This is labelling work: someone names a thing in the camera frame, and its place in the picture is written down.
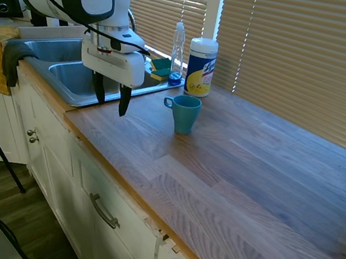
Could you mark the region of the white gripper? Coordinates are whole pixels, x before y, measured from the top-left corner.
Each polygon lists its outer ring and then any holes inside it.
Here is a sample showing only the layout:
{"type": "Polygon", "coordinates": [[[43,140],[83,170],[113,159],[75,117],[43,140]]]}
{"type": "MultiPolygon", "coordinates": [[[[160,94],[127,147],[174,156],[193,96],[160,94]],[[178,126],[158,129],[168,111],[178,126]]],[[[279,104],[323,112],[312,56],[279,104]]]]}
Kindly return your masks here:
{"type": "Polygon", "coordinates": [[[127,112],[132,88],[144,83],[145,61],[142,54],[132,52],[122,54],[111,51],[102,53],[91,42],[89,34],[85,34],[82,41],[82,63],[92,71],[92,82],[97,102],[105,101],[104,76],[113,79],[120,84],[119,116],[123,117],[127,112]]]}

